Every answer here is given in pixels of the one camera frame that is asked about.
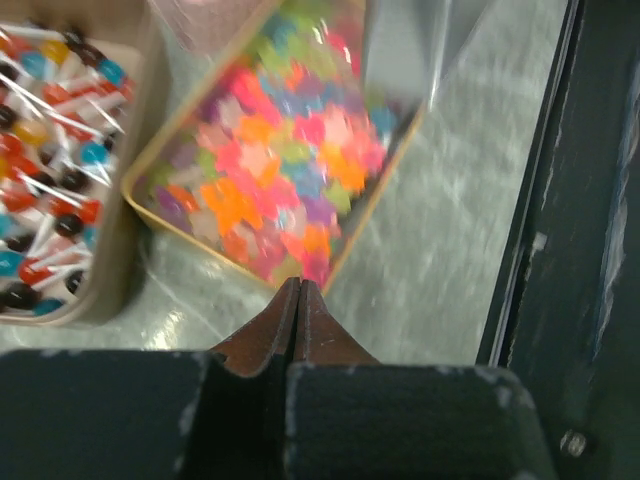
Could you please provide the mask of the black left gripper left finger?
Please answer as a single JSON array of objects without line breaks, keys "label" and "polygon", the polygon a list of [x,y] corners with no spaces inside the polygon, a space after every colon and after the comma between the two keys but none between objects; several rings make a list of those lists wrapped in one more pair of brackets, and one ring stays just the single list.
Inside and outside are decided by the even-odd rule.
[{"label": "black left gripper left finger", "polygon": [[300,279],[287,279],[267,306],[209,352],[237,376],[258,376],[289,347],[294,330]]}]

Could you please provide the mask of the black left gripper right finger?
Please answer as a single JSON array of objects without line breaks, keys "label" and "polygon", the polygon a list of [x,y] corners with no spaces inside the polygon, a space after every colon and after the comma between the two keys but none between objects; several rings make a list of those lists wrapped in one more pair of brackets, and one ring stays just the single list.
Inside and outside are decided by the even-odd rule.
[{"label": "black left gripper right finger", "polygon": [[379,364],[331,315],[318,285],[304,280],[296,311],[294,362]]}]

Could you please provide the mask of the metal candy scoop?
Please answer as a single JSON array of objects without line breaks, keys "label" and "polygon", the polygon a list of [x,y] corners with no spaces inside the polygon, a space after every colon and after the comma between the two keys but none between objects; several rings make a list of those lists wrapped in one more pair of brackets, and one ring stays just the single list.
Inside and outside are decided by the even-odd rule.
[{"label": "metal candy scoop", "polygon": [[436,100],[490,1],[368,1],[362,80],[403,102]]}]

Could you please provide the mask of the gold tin with gummy stars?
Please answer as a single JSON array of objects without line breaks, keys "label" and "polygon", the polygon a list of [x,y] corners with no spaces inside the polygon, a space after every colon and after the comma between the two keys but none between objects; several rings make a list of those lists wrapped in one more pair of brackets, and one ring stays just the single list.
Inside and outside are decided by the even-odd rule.
[{"label": "gold tin with gummy stars", "polygon": [[122,181],[149,225],[327,291],[421,119],[363,86],[361,1],[272,1]]}]

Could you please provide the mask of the gold tin with lollipops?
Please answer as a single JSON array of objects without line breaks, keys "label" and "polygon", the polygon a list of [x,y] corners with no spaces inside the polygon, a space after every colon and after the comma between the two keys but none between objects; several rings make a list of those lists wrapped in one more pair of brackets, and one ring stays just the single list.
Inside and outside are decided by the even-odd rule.
[{"label": "gold tin with lollipops", "polygon": [[138,227],[120,192],[168,89],[144,1],[1,5],[1,321],[97,323],[123,305]]}]

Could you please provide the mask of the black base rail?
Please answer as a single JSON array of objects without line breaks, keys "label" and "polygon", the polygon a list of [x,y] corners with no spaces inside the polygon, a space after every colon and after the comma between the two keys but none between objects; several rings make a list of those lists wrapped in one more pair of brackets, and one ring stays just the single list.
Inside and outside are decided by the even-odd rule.
[{"label": "black base rail", "polygon": [[639,5],[568,4],[476,360],[563,479],[639,475]]}]

